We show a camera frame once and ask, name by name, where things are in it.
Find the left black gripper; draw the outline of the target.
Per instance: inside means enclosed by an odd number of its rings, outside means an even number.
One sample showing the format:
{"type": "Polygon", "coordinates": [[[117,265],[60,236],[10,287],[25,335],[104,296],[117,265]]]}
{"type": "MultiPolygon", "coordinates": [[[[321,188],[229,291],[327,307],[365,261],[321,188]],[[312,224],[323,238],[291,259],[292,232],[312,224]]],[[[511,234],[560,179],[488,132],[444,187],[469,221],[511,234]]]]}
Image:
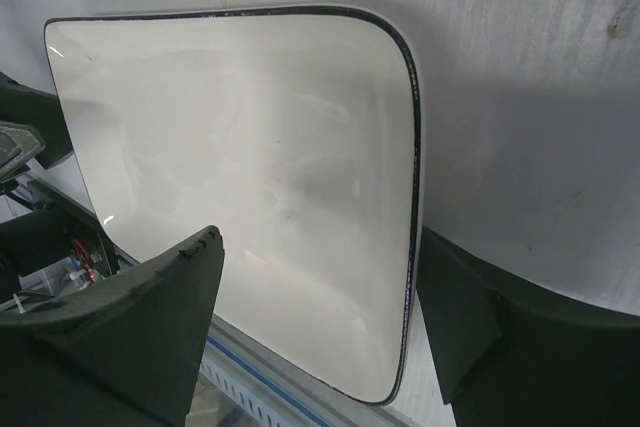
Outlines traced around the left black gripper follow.
{"type": "Polygon", "coordinates": [[[32,159],[49,169],[72,152],[58,97],[1,73],[1,194],[17,187],[32,159]]]}

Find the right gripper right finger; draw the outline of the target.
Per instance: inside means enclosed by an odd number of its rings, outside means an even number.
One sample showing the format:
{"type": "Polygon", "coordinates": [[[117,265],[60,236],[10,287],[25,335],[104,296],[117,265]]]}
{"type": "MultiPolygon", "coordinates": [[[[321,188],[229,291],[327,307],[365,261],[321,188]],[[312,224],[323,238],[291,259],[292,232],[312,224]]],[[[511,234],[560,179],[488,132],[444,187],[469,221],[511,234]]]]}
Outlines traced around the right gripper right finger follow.
{"type": "Polygon", "coordinates": [[[538,286],[429,229],[416,287],[457,425],[638,425],[638,316],[538,286]]]}

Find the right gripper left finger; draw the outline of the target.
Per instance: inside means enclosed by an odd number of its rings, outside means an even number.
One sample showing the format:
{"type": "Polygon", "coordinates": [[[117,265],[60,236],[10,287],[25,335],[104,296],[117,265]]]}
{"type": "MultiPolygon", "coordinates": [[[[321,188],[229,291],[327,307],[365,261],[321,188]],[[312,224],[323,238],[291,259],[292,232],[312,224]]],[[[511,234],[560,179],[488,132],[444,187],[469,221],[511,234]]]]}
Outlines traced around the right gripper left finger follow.
{"type": "Polygon", "coordinates": [[[181,426],[224,264],[207,226],[84,290],[1,316],[5,426],[181,426]]]}

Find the white rectangular plate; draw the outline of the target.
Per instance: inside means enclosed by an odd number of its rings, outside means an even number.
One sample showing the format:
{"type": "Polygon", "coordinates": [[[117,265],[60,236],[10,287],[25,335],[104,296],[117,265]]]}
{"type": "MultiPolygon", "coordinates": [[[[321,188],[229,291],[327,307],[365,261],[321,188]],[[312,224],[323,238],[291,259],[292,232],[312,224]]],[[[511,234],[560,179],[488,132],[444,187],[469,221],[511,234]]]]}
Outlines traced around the white rectangular plate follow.
{"type": "Polygon", "coordinates": [[[423,207],[419,72],[358,8],[54,18],[43,29],[92,208],[147,261],[207,225],[215,314],[362,403],[397,395],[423,207]]]}

